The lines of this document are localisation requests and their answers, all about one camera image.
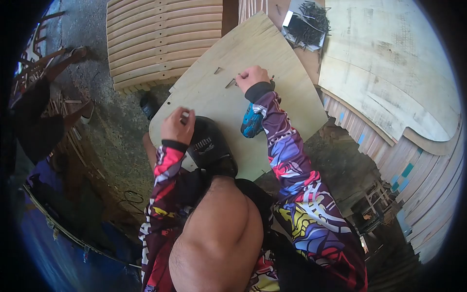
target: screw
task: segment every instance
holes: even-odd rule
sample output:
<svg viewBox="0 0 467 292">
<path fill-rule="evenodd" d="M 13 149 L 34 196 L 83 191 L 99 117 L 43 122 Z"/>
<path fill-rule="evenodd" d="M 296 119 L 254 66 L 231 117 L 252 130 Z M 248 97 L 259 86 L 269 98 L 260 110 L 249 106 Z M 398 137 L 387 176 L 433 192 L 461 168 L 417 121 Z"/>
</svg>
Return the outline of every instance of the screw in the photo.
<svg viewBox="0 0 467 292">
<path fill-rule="evenodd" d="M 229 84 L 226 85 L 225 88 L 228 88 L 230 85 L 232 85 L 232 82 L 234 82 L 234 81 L 235 81 L 235 78 L 232 78 L 232 80 L 229 82 Z"/>
</svg>

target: cordless drill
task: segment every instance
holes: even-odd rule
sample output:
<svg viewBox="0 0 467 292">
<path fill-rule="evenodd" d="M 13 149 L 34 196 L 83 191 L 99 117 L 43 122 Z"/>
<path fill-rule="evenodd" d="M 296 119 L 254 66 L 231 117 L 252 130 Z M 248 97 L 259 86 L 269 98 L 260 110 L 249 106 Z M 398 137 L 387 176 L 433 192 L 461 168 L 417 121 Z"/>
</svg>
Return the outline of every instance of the cordless drill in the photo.
<svg viewBox="0 0 467 292">
<path fill-rule="evenodd" d="M 272 85 L 272 90 L 275 89 L 276 83 L 272 81 L 274 78 L 274 75 L 272 76 L 270 82 Z M 253 138 L 257 134 L 259 134 L 261 131 L 263 131 L 263 127 L 261 125 L 261 122 L 263 120 L 263 116 L 261 113 L 255 114 L 253 112 L 253 103 L 250 103 L 247 108 L 247 112 L 243 116 L 243 122 L 240 127 L 240 132 L 246 137 L 246 138 Z"/>
</svg>

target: right hand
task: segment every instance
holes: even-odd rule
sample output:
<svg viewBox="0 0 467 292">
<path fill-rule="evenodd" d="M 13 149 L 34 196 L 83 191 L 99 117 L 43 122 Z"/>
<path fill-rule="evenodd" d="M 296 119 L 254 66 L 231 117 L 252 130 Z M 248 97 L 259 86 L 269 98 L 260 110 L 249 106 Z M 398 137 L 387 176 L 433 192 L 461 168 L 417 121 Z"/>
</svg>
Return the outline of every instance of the right hand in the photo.
<svg viewBox="0 0 467 292">
<path fill-rule="evenodd" d="M 271 83 L 268 76 L 268 70 L 261 68 L 258 65 L 249 67 L 242 74 L 235 78 L 238 87 L 246 93 L 247 90 L 258 82 Z"/>
<path fill-rule="evenodd" d="M 161 140 L 173 140 L 190 145 L 195 130 L 195 111 L 177 107 L 161 125 Z"/>
</svg>

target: patterned sleeve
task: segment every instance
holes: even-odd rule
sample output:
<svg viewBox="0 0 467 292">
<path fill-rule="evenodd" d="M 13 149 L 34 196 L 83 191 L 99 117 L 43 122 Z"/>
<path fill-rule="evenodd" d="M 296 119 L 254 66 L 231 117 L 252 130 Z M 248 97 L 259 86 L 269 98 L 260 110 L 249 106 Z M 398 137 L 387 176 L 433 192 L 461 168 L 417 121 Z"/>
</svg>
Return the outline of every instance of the patterned sleeve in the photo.
<svg viewBox="0 0 467 292">
<path fill-rule="evenodd" d="M 142 250 L 142 291 L 169 292 L 173 284 L 169 274 L 169 254 L 178 232 L 175 179 L 182 167 L 187 146 L 163 141 L 157 150 L 154 169 L 154 189 L 144 208 L 146 222 L 141 225 L 139 238 Z"/>
<path fill-rule="evenodd" d="M 253 111 L 264 117 L 269 162 L 281 186 L 274 207 L 276 219 L 306 259 L 343 280 L 349 290 L 366 291 L 361 244 L 342 218 L 319 172 L 312 169 L 300 134 L 279 107 L 279 95 L 269 91 L 256 99 Z"/>
</svg>

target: dirt floor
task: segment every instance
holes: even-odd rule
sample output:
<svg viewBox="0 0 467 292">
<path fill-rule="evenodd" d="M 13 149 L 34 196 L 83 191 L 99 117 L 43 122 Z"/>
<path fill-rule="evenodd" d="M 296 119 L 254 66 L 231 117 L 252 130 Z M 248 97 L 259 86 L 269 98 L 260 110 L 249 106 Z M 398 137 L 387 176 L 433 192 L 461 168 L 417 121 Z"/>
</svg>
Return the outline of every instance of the dirt floor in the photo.
<svg viewBox="0 0 467 292">
<path fill-rule="evenodd" d="M 113 89 L 106 48 L 106 0 L 55 0 L 47 13 L 58 11 L 65 14 L 45 23 L 46 54 L 61 46 L 81 45 L 88 46 L 90 53 L 85 62 L 70 65 L 57 78 L 54 87 L 61 88 L 66 99 L 83 102 L 92 99 L 96 104 L 91 122 L 77 125 L 88 167 L 77 157 L 72 158 L 74 171 L 67 180 L 73 188 L 79 185 L 82 176 L 88 177 L 106 206 L 104 219 L 136 226 L 144 219 L 141 211 L 154 183 L 142 146 L 142 137 L 149 128 L 149 121 L 139 106 L 144 91 L 122 98 Z M 168 97 L 169 88 L 170 85 L 152 87 L 151 95 L 161 104 Z M 57 90 L 52 90 L 52 98 L 57 97 Z M 79 106 L 71 105 L 69 110 Z M 363 196 L 361 190 L 369 180 L 368 174 L 376 168 L 357 148 L 354 142 L 330 145 L 318 133 L 305 143 L 312 165 L 321 172 L 344 216 L 350 215 L 352 204 Z M 271 172 L 256 182 L 271 194 L 278 191 L 277 180 Z M 125 196 L 141 202 L 131 205 Z"/>
</svg>

